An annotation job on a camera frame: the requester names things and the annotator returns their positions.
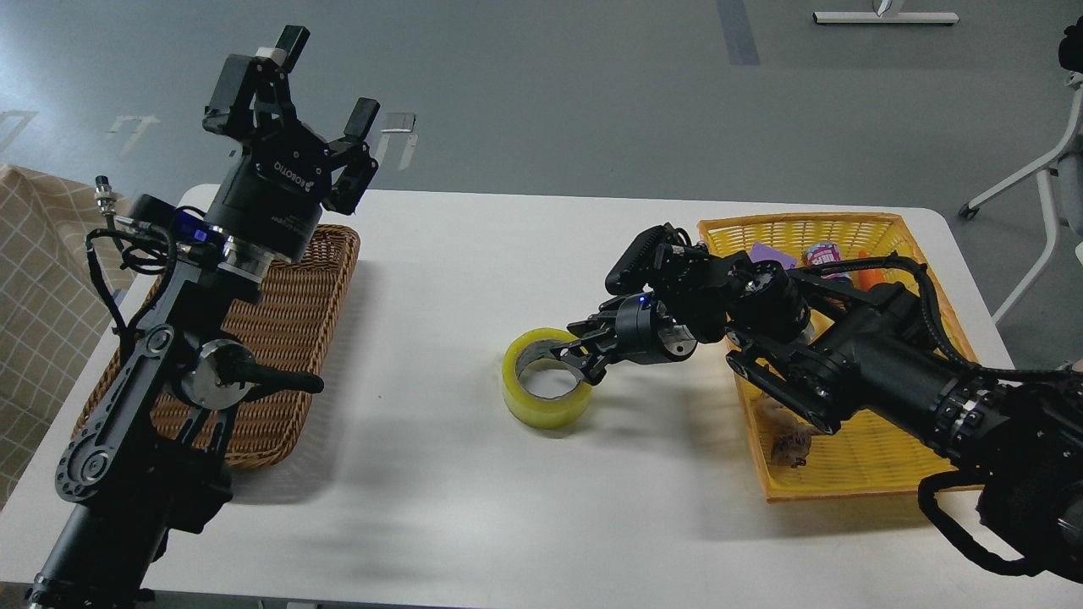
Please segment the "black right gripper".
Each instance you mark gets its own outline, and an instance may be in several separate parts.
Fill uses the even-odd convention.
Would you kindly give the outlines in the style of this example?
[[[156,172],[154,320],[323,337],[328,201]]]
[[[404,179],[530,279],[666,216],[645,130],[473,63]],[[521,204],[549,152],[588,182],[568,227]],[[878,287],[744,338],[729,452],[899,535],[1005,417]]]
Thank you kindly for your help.
[[[598,386],[606,368],[619,361],[635,364],[668,364],[692,357],[699,342],[691,332],[669,315],[653,293],[631,294],[617,310],[600,310],[580,322],[567,324],[566,332],[580,342],[553,344],[546,351],[563,364],[576,379]]]

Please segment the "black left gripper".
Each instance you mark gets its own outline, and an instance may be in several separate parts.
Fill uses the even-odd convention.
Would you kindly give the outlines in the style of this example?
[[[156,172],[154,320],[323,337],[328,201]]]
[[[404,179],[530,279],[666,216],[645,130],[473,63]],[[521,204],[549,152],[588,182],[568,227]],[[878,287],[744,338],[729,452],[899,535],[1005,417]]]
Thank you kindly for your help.
[[[278,42],[255,57],[231,54],[205,106],[203,128],[244,147],[217,191],[206,222],[275,257],[297,262],[306,251],[322,208],[355,213],[379,163],[366,138],[379,101],[360,98],[341,138],[327,142],[298,126],[288,82],[311,33],[283,27]]]

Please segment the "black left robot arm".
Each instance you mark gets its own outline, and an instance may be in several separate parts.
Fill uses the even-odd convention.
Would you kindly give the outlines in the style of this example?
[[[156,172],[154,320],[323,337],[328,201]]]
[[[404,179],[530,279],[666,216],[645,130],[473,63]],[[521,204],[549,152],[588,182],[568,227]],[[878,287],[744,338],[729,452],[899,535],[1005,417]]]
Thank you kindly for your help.
[[[243,403],[319,393],[309,371],[256,361],[222,327],[259,304],[275,262],[302,259],[323,211],[352,215],[378,163],[366,138],[380,109],[360,98],[344,133],[302,124],[288,77],[310,33],[223,65],[203,127],[239,143],[206,211],[141,195],[84,236],[91,282],[113,318],[120,370],[74,433],[53,480],[69,520],[25,594],[28,608],[132,608],[171,529],[200,533],[232,500],[229,439]]]

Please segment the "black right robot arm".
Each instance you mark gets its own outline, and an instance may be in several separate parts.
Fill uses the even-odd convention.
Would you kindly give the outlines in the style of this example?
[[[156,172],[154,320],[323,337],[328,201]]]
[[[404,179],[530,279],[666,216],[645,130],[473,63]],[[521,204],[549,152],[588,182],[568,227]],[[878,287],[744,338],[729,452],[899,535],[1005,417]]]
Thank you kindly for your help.
[[[1082,579],[1080,372],[961,354],[926,265],[891,254],[788,270],[663,224],[634,239],[606,291],[542,358],[595,386],[611,364],[680,362],[728,339],[728,366],[818,431],[869,409],[948,459],[918,506],[973,563]]]

